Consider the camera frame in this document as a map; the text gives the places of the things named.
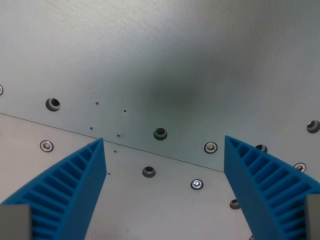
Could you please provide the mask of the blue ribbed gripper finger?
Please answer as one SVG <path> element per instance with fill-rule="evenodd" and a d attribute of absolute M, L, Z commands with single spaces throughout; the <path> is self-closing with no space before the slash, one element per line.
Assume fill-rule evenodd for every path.
<path fill-rule="evenodd" d="M 30 207 L 35 240 L 83 240 L 106 176 L 99 138 L 37 175 L 2 204 Z"/>
<path fill-rule="evenodd" d="M 231 136 L 224 173 L 256 240 L 305 240 L 305 199 L 320 184 L 288 163 Z"/>

